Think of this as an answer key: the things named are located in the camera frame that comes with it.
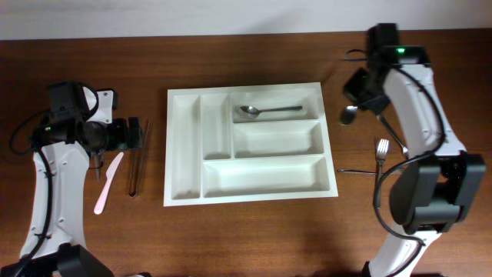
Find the steel fork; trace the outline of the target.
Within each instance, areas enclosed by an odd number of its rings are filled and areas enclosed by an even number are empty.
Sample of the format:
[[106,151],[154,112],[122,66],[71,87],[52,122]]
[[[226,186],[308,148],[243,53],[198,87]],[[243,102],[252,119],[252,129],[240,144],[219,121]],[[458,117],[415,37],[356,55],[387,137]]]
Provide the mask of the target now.
[[386,160],[387,152],[389,150],[389,141],[385,138],[382,138],[377,143],[377,148],[375,152],[375,159],[377,163],[377,178],[374,185],[374,197],[373,197],[373,207],[376,209],[381,206],[381,200],[378,196],[379,190],[379,180],[383,174],[383,165]]

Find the steel tablespoon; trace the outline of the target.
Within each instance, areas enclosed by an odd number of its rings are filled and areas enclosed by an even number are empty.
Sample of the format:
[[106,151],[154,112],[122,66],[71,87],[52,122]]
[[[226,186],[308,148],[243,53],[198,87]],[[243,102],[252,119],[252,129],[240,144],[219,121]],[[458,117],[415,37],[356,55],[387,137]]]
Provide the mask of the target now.
[[281,107],[281,108],[266,108],[266,109],[258,109],[253,106],[241,106],[238,109],[238,113],[240,116],[244,118],[252,118],[255,119],[257,118],[261,113],[265,112],[289,112],[289,111],[302,111],[303,106],[302,105],[296,105],[296,106],[288,106],[288,107]]
[[354,122],[354,120],[357,118],[357,106],[349,105],[347,106],[340,115],[340,123],[342,125],[350,125]]

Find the steel fork horizontal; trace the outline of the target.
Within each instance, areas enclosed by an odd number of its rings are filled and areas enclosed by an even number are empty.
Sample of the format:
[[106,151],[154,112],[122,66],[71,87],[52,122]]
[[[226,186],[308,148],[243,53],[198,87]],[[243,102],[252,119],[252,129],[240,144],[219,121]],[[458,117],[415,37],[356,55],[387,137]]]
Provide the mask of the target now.
[[[352,173],[352,174],[365,174],[365,175],[377,175],[377,174],[379,174],[378,172],[355,170],[355,169],[338,169],[337,172]],[[391,172],[391,175],[399,175],[402,172],[403,172],[403,169],[397,169],[397,170]]]

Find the steel fork slanted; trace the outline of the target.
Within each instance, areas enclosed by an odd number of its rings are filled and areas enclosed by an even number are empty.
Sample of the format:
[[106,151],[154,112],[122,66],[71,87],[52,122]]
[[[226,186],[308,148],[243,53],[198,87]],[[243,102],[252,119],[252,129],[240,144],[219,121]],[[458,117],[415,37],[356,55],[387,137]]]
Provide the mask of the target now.
[[380,114],[380,115],[377,115],[377,119],[385,127],[385,129],[390,134],[390,136],[394,139],[394,141],[399,145],[399,147],[401,149],[402,156],[405,159],[409,159],[407,147],[404,145],[404,143],[401,141],[400,137],[397,135],[397,133],[393,130],[393,128],[387,122],[385,117],[382,114]]

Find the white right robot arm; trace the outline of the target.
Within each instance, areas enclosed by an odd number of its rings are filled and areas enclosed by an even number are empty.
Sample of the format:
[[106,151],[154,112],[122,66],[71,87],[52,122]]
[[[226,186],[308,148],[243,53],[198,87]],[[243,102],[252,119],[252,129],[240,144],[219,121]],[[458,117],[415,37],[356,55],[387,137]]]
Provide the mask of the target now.
[[362,274],[409,276],[427,247],[465,220],[486,164],[454,134],[424,47],[369,46],[363,54],[367,67],[344,92],[355,108],[376,115],[393,105],[407,157],[378,174],[373,209],[387,238]]

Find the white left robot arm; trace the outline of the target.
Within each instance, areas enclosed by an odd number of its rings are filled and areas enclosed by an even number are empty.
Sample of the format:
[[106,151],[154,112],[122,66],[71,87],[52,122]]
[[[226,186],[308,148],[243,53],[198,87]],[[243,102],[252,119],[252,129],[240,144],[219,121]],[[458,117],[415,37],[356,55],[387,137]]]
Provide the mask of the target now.
[[35,198],[18,263],[3,276],[111,276],[87,249],[83,227],[85,177],[92,155],[116,151],[107,169],[114,178],[126,150],[142,147],[135,117],[113,118],[118,95],[82,82],[48,87],[50,108],[29,138],[35,163]]

